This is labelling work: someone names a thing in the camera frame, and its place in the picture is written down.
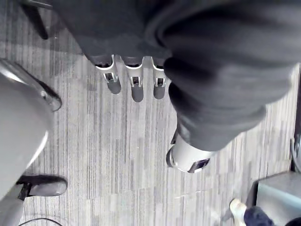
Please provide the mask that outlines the robot left hand black cloth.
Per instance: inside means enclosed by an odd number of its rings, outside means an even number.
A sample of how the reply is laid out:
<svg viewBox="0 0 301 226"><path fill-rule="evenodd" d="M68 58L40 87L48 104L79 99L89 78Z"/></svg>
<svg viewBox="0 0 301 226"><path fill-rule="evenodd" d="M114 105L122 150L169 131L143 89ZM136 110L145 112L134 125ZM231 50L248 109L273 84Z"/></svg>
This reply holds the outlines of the robot left hand black cloth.
<svg viewBox="0 0 301 226"><path fill-rule="evenodd" d="M163 61L177 113L170 165L196 173L269 103L301 61L298 0L55 0L94 65L104 56Z"/></svg>

